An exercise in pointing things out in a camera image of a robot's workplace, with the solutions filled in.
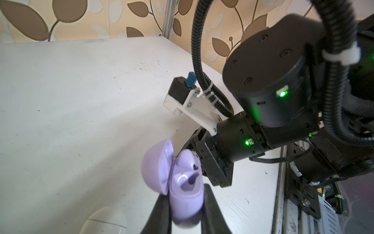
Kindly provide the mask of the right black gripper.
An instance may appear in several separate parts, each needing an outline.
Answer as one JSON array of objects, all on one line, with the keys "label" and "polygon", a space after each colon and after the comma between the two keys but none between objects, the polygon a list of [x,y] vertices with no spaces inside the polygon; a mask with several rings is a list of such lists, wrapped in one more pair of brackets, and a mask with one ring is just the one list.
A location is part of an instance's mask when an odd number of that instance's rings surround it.
[{"label": "right black gripper", "polygon": [[212,186],[225,188],[232,185],[234,163],[224,157],[219,144],[205,128],[198,128],[182,149],[195,153],[200,160],[203,175]]}]

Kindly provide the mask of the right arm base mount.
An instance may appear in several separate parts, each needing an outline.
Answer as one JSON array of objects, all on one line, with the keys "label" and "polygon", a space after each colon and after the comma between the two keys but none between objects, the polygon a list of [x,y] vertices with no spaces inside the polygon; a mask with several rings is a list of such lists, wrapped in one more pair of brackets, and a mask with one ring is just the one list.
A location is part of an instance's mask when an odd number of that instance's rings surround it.
[{"label": "right arm base mount", "polygon": [[317,175],[317,161],[305,141],[297,141],[287,146],[287,156],[299,156],[287,164],[285,196],[306,214],[321,218],[317,188],[310,185]]}]

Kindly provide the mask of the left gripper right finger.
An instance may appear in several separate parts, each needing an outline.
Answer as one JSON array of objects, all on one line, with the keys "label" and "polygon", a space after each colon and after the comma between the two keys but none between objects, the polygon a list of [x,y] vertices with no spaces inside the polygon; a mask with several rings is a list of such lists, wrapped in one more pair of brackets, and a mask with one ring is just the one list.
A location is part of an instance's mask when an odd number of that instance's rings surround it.
[{"label": "left gripper right finger", "polygon": [[219,208],[214,193],[208,184],[204,184],[204,204],[201,217],[202,234],[231,234]]}]

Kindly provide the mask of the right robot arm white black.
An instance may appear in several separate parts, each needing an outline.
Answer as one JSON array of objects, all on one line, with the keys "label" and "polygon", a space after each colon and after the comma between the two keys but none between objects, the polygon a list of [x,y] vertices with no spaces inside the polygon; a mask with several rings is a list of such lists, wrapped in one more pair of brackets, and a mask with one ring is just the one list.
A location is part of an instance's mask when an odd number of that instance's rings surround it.
[{"label": "right robot arm white black", "polygon": [[317,187],[374,170],[374,18],[355,21],[349,1],[313,1],[321,21],[297,14],[244,39],[223,82],[235,114],[202,69],[201,39],[211,1],[192,25],[194,72],[227,119],[197,132],[194,150],[213,186],[232,184],[233,164],[293,162]]}]

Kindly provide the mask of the white round charging case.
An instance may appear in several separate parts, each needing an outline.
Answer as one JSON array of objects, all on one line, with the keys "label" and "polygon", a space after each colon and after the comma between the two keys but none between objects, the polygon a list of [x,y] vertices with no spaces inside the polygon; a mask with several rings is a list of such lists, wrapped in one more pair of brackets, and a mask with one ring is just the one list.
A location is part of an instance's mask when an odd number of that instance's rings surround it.
[{"label": "white round charging case", "polygon": [[94,212],[83,224],[80,234],[125,234],[127,220],[115,207],[103,207]]}]

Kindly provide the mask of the purple round charging case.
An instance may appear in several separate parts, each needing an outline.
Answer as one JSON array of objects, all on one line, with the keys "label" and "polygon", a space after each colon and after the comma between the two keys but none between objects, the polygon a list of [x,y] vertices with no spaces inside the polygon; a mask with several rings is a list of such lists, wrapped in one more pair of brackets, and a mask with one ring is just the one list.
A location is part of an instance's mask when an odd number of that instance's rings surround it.
[{"label": "purple round charging case", "polygon": [[149,188],[169,196],[175,222],[197,218],[204,203],[204,183],[201,163],[191,150],[175,156],[172,141],[163,140],[144,155],[141,174]]}]

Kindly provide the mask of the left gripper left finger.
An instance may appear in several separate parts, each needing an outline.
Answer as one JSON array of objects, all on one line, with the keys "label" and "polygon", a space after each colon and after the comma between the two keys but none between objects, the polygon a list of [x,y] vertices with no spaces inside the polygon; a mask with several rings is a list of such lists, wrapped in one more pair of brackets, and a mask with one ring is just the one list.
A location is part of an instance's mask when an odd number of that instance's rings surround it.
[{"label": "left gripper left finger", "polygon": [[169,196],[160,194],[141,234],[171,234]]}]

